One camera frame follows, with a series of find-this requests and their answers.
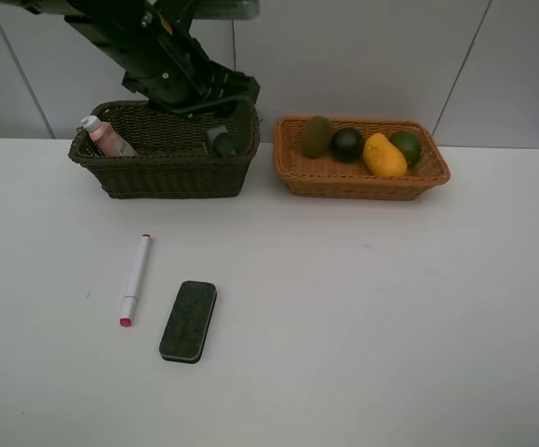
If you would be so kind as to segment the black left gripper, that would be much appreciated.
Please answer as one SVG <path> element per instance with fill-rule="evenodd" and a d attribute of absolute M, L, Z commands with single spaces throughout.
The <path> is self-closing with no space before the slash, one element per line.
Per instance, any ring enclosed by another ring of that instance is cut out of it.
<path fill-rule="evenodd" d="M 141 51 L 128 58 L 122 85 L 144 96 L 149 107 L 157 112 L 231 115 L 236 126 L 237 151 L 249 150 L 250 106 L 256 103 L 260 93 L 255 78 L 209 59 L 196 65 L 188 60 L 175 61 L 163 51 Z"/>

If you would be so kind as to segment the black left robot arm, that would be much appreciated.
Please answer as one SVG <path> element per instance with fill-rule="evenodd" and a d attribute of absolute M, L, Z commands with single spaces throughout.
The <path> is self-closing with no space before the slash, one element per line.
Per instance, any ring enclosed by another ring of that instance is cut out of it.
<path fill-rule="evenodd" d="M 194 20 L 253 20 L 257 1 L 12 1 L 55 15 L 125 71 L 122 85 L 151 109 L 192 120 L 213 115 L 253 136 L 260 92 L 252 76 L 213 59 L 191 34 Z"/>

